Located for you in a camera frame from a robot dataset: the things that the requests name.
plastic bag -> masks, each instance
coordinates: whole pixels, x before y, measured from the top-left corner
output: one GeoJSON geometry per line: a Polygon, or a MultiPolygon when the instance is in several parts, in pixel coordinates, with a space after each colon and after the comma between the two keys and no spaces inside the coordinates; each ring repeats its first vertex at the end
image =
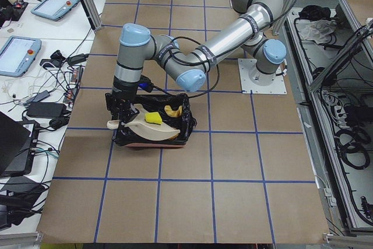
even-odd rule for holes
{"type": "Polygon", "coordinates": [[[302,40],[314,41],[317,44],[330,42],[330,34],[336,30],[336,25],[330,20],[310,22],[299,33],[302,40]]]}
{"type": "Polygon", "coordinates": [[[136,96],[134,103],[141,104],[148,112],[157,111],[161,115],[163,122],[173,128],[179,129],[180,133],[174,139],[151,141],[135,134],[130,128],[126,128],[120,123],[114,136],[114,142],[119,146],[141,146],[137,145],[139,143],[144,144],[143,146],[147,146],[148,144],[152,144],[153,146],[184,146],[193,129],[197,125],[196,119],[192,116],[189,97],[185,93],[175,96],[167,94],[138,95],[136,96]],[[181,116],[177,118],[169,117],[164,111],[164,106],[166,105],[170,105],[173,110],[177,110],[179,106],[182,106],[181,116]]]}

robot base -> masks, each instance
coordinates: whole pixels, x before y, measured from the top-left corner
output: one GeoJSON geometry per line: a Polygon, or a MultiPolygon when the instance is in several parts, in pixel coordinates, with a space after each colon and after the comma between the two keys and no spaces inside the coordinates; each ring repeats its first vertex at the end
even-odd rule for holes
{"type": "Polygon", "coordinates": [[[284,77],[274,76],[274,80],[268,86],[261,86],[254,83],[249,77],[250,70],[255,67],[256,59],[239,58],[238,67],[240,69],[242,93],[254,94],[287,94],[284,77]]]}

black connector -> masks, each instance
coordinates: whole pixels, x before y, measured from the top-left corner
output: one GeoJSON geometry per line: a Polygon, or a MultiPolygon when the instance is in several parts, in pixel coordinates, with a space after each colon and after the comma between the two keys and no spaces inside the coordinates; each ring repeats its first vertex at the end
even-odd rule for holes
{"type": "Polygon", "coordinates": [[[69,57],[67,60],[68,65],[73,66],[73,65],[85,62],[88,56],[89,54],[79,54],[79,55],[74,55],[73,57],[69,57]]]}

blue grid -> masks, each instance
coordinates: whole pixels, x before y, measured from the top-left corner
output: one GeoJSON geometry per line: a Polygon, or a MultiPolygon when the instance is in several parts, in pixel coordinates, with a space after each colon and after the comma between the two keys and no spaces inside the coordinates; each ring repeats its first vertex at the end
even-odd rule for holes
{"type": "MultiPolygon", "coordinates": [[[[169,6],[171,7],[170,11],[170,24],[168,28],[163,28],[164,30],[168,31],[168,35],[171,35],[172,30],[192,30],[192,29],[172,29],[171,28],[171,21],[172,21],[172,12],[173,12],[173,6],[187,6],[187,7],[203,7],[205,16],[204,16],[204,25],[205,29],[200,30],[205,32],[205,40],[207,40],[207,33],[209,31],[219,31],[219,30],[207,30],[206,29],[206,8],[222,8],[222,9],[228,9],[224,7],[217,7],[217,6],[206,6],[206,0],[203,0],[203,6],[188,6],[188,5],[173,5],[173,0],[171,0],[170,5],[157,5],[157,4],[146,4],[146,3],[140,3],[140,0],[138,0],[137,3],[106,3],[108,5],[136,5],[136,13],[135,13],[135,20],[136,23],[137,17],[138,17],[138,10],[141,5],[156,5],[156,6],[169,6]]],[[[110,24],[104,24],[104,26],[109,27],[118,27],[122,28],[122,26],[116,26],[116,25],[110,25],[110,24]]],[[[91,55],[100,55],[100,56],[108,56],[108,57],[114,57],[117,56],[117,54],[91,54],[91,55]]],[[[210,88],[210,80],[209,77],[207,77],[207,86],[210,88]]],[[[167,88],[167,75],[165,80],[164,88],[167,90],[172,90],[175,92],[180,92],[179,89],[168,89],[167,88]]],[[[86,90],[111,90],[109,87],[82,87],[82,89],[86,90]]],[[[241,93],[241,92],[235,92],[235,91],[223,91],[223,90],[214,90],[212,91],[214,93],[220,92],[220,93],[241,93]]],[[[259,136],[260,134],[287,134],[287,135],[301,135],[302,132],[277,132],[277,131],[258,131],[257,123],[256,123],[256,115],[255,115],[255,106],[254,106],[254,98],[252,93],[250,96],[250,104],[252,107],[252,118],[254,121],[254,131],[214,131],[212,130],[211,126],[211,115],[210,115],[210,93],[207,94],[207,110],[208,110],[208,130],[195,130],[194,133],[208,133],[209,134],[209,158],[210,158],[210,179],[177,179],[177,178],[162,178],[162,161],[163,161],[163,149],[160,149],[159,154],[159,170],[158,170],[158,177],[157,178],[125,178],[125,177],[109,177],[109,169],[110,169],[110,163],[111,163],[111,156],[112,151],[114,147],[114,143],[111,143],[110,151],[109,151],[109,157],[105,172],[105,177],[53,177],[55,180],[93,180],[93,181],[104,181],[102,195],[101,195],[101,201],[100,201],[100,209],[98,212],[97,217],[97,223],[96,223],[96,230],[94,234],[94,242],[97,242],[98,233],[100,230],[100,221],[101,221],[101,215],[104,208],[104,201],[105,201],[105,191],[108,181],[150,181],[157,183],[157,193],[156,193],[156,214],[154,217],[154,224],[155,224],[155,231],[154,231],[154,242],[158,242],[158,230],[159,230],[159,209],[160,209],[160,196],[161,196],[161,183],[162,182],[197,182],[197,183],[210,183],[211,187],[211,199],[212,199],[212,227],[213,227],[213,242],[218,243],[217,239],[217,225],[216,225],[216,216],[215,216],[215,197],[214,197],[214,183],[260,183],[263,185],[263,190],[265,194],[265,201],[266,201],[266,210],[268,214],[268,222],[270,227],[270,234],[272,238],[272,243],[276,243],[275,239],[275,233],[273,230],[273,223],[271,218],[271,212],[270,212],[270,203],[268,199],[268,192],[267,192],[267,185],[268,184],[315,184],[314,180],[307,181],[307,180],[300,180],[300,181],[287,181],[287,180],[266,180],[265,173],[263,169],[263,161],[262,161],[262,155],[261,155],[261,145],[259,136]],[[261,167],[261,180],[220,180],[214,178],[214,171],[213,171],[213,145],[212,145],[212,135],[213,134],[254,134],[256,137],[256,144],[258,149],[258,156],[259,156],[259,162],[261,167]]],[[[69,127],[68,129],[77,129],[77,130],[108,130],[107,128],[90,128],[90,127],[69,127]]]]}

